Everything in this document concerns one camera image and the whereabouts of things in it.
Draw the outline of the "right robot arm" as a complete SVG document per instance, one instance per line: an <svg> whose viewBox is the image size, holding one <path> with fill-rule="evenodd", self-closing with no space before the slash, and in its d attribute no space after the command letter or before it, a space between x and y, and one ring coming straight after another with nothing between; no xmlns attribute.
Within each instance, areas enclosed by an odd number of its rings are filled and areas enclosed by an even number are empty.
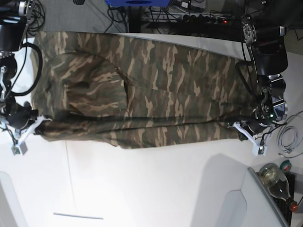
<svg viewBox="0 0 303 227"><path fill-rule="evenodd" d="M28 29L36 0L2 0L0 2L0 128L11 140L14 155L25 155L28 151L26 139L48 118L39 115L29 102L20 105L16 97L30 94L42 76L43 59L41 50L27 41ZM31 48L38 56L38 70L33 85L26 91L16 93L13 87L20 76L15 52Z"/></svg>

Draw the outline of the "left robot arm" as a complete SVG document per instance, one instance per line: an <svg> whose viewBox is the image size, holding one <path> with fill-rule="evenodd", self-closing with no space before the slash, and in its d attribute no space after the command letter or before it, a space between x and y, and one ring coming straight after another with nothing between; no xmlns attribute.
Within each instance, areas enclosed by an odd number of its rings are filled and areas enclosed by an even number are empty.
<svg viewBox="0 0 303 227"><path fill-rule="evenodd" d="M241 18L242 38L250 55L250 61L235 65L236 72L256 103L251 116L238 116L230 125L253 144L254 155L264 155L271 133L281 127L287 117L288 106L284 98L286 82L282 72L288 67L284 44L286 27L278 26L265 18L245 14ZM247 84L240 67L252 66L257 74L260 94Z"/></svg>

